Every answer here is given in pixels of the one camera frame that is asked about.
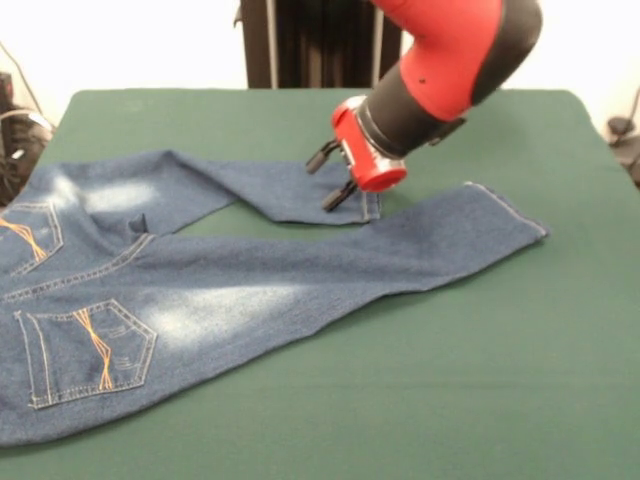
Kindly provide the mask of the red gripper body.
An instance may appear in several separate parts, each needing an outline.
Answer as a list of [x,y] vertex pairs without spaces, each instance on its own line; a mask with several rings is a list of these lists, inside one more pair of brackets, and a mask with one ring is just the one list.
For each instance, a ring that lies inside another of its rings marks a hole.
[[403,159],[387,157],[365,136],[356,116],[357,108],[364,100],[364,95],[347,98],[334,110],[331,123],[358,188],[365,192],[381,193],[403,181],[407,176],[407,168]]

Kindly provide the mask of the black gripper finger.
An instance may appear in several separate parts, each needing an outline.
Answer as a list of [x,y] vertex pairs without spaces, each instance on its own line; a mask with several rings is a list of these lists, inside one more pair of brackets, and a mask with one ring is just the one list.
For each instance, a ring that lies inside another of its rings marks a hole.
[[311,158],[306,162],[305,169],[308,174],[315,174],[329,160],[331,154],[340,147],[340,143],[333,139],[325,143]]
[[334,211],[349,199],[357,189],[358,186],[354,181],[347,181],[342,187],[332,191],[325,197],[322,202],[322,209],[324,211]]

